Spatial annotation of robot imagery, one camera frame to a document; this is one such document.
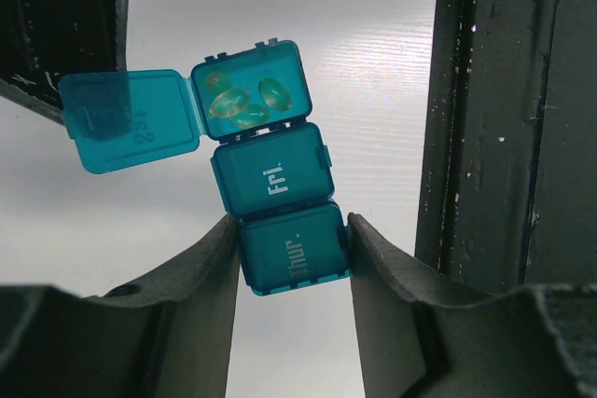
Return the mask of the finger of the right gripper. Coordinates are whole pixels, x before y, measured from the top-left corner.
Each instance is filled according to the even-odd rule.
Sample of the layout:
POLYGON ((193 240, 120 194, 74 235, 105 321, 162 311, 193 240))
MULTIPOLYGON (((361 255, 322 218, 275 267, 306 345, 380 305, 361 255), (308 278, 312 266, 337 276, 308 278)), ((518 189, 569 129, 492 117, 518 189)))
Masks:
POLYGON ((63 75, 126 67, 129 0, 1 0, 1 96, 62 123, 63 75))

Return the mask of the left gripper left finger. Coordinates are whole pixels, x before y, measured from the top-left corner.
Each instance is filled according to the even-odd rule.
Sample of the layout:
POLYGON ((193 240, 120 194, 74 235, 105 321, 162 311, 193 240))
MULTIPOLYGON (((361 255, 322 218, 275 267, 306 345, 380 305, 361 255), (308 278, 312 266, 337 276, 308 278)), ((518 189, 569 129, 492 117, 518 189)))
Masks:
POLYGON ((235 223, 103 296, 1 289, 5 397, 222 397, 239 282, 235 223))

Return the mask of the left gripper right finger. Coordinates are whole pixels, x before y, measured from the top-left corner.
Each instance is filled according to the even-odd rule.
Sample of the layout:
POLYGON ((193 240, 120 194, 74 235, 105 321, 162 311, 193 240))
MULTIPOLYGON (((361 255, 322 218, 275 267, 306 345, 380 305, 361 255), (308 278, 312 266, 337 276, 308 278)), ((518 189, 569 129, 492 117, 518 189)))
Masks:
POLYGON ((368 397, 592 397, 596 288, 527 284, 491 295, 348 217, 351 291, 368 397))

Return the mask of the teal weekly pill organizer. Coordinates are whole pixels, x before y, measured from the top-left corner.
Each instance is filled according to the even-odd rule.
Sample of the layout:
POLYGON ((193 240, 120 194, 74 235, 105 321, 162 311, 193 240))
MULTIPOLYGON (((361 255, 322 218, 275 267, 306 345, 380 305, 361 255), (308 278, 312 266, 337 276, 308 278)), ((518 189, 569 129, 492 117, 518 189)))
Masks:
POLYGON ((334 201, 332 160, 309 120, 312 98, 298 45, 272 39, 196 65, 173 69, 79 73, 59 83, 63 119, 82 166, 105 174, 216 142, 210 163, 226 213, 236 222, 245 281, 271 295, 349 276, 349 238, 334 201), (257 83, 265 77, 290 92, 291 107, 270 110, 248 130, 209 118, 214 99, 205 78, 221 72, 251 103, 265 106, 257 83))

